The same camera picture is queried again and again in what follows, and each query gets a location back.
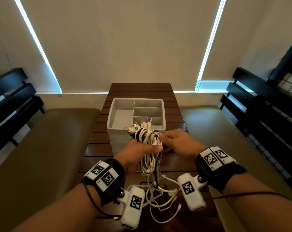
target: bench cushion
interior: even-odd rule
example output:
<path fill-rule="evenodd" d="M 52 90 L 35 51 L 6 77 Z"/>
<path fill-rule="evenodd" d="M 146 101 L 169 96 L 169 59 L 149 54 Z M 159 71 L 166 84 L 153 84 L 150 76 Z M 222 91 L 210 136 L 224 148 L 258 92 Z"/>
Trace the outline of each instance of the bench cushion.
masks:
<path fill-rule="evenodd" d="M 9 231 L 72 187 L 97 109 L 47 111 L 0 166 L 0 231 Z"/>
<path fill-rule="evenodd" d="M 292 200 L 292 188 L 220 109 L 185 107 L 181 112 L 188 132 L 196 140 L 209 147 L 219 146 L 254 177 Z M 213 197 L 221 195 L 212 187 L 210 191 Z M 224 199 L 215 200 L 215 204 L 226 231 L 245 231 Z"/>

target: white storage organizer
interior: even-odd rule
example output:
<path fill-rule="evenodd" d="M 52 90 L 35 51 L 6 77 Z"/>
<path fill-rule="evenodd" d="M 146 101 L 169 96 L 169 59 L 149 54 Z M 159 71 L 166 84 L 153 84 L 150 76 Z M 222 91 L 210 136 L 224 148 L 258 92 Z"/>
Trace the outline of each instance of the white storage organizer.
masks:
<path fill-rule="evenodd" d="M 152 118 L 151 130 L 165 132 L 165 112 L 162 99 L 113 99 L 107 120 L 107 132 L 114 155 L 120 152 L 131 139 L 123 127 L 130 127 L 135 121 L 140 123 L 141 118 L 145 121 L 147 117 Z"/>

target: wooden tabletop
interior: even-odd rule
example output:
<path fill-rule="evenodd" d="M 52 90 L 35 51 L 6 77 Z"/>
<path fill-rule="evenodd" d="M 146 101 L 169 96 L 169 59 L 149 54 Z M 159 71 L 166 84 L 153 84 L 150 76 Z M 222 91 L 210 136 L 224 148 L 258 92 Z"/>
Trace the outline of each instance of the wooden tabletop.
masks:
<path fill-rule="evenodd" d="M 163 99 L 165 109 L 166 130 L 183 129 L 188 132 L 180 112 L 175 94 L 171 84 L 163 83 L 113 83 L 109 94 L 105 100 L 100 117 L 97 124 L 93 127 L 93 134 L 90 138 L 89 145 L 85 156 L 78 168 L 78 173 L 75 179 L 75 185 L 79 183 L 82 176 L 96 164 L 99 160 L 106 160 L 113 156 L 112 147 L 107 133 L 107 119 L 109 109 L 114 98 L 156 98 Z M 179 175 L 191 173 L 195 176 L 196 166 L 194 163 L 186 162 L 174 152 L 166 154 L 160 164 L 161 171 L 167 177 L 177 180 Z M 131 184 L 140 184 L 144 181 L 140 173 L 126 176 L 125 188 Z M 174 189 L 177 186 L 167 180 L 160 180 L 160 184 L 169 189 Z M 176 201 L 172 207 L 164 212 L 152 209 L 154 217 L 159 221 L 165 221 L 171 218 L 180 203 L 181 210 L 177 216 L 168 223 L 158 224 L 155 222 L 149 211 L 149 206 L 146 206 L 142 211 L 139 226 L 134 231 L 224 231 L 221 220 L 218 216 L 214 201 L 211 199 L 211 194 L 208 187 L 202 189 L 202 195 L 206 200 L 207 207 L 198 212 L 191 212 L 183 198 L 182 193 L 178 193 Z M 110 203 L 103 207 L 106 213 L 120 214 L 122 206 Z M 113 220 L 95 220 L 89 231 L 123 231 L 123 227 L 119 222 Z"/>

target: wristband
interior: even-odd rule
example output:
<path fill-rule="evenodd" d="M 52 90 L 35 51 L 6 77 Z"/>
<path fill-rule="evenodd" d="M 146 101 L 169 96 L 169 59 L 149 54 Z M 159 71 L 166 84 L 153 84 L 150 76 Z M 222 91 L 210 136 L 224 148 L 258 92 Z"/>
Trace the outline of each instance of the wristband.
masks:
<path fill-rule="evenodd" d="M 121 197 L 125 185 L 125 171 L 117 160 L 111 158 L 105 162 L 99 161 L 84 175 L 83 179 L 87 185 L 97 190 L 103 206 Z"/>
<path fill-rule="evenodd" d="M 195 163 L 202 180 L 208 181 L 221 193 L 233 175 L 247 172 L 219 147 L 207 148 L 199 154 Z"/>

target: tangled cables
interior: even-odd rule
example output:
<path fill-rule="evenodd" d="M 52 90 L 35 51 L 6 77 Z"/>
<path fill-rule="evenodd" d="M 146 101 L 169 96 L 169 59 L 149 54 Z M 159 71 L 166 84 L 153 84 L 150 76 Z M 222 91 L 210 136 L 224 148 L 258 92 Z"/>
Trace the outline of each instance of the tangled cables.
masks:
<path fill-rule="evenodd" d="M 143 119 L 141 119 L 140 123 L 135 121 L 135 123 L 132 126 L 124 127 L 124 130 L 126 130 L 129 135 L 131 135 L 133 138 L 135 138 L 136 141 L 140 143 L 145 143 L 145 144 L 150 144 L 150 145 L 162 145 L 162 142 L 160 142 L 159 140 L 159 135 L 161 133 L 157 130 L 151 130 L 151 122 L 152 122 L 152 119 L 147 117 L 146 121 L 143 121 Z M 145 179 L 145 182 L 147 182 L 147 185 L 131 185 L 128 187 L 128 190 L 132 186 L 148 187 L 146 191 L 147 203 L 144 203 L 143 207 L 149 204 L 151 215 L 152 215 L 151 207 L 159 208 L 160 211 L 164 211 L 170 208 L 173 202 L 177 198 L 176 196 L 177 192 L 180 191 L 180 189 L 166 190 L 159 186 L 160 178 L 168 179 L 179 186 L 178 182 L 172 179 L 169 179 L 165 175 L 161 174 L 160 166 L 159 166 L 161 154 L 162 154 L 161 152 L 158 154 L 155 154 L 155 153 L 146 154 L 144 158 L 139 162 L 139 165 L 138 165 L 139 172 L 141 175 L 144 176 L 144 179 Z M 159 191 L 160 194 L 154 197 L 154 194 L 153 194 L 154 191 Z M 170 199 L 166 203 L 159 205 L 155 199 L 162 196 L 164 192 L 170 195 Z M 166 207 L 169 203 L 171 203 L 170 206 L 168 206 L 167 208 L 161 209 L 161 207 Z M 181 208 L 181 205 L 179 204 L 174 216 L 168 219 L 167 221 L 159 222 L 153 217 L 153 215 L 152 215 L 152 218 L 158 223 L 169 222 L 171 219 L 173 219 L 176 216 L 180 208 Z"/>

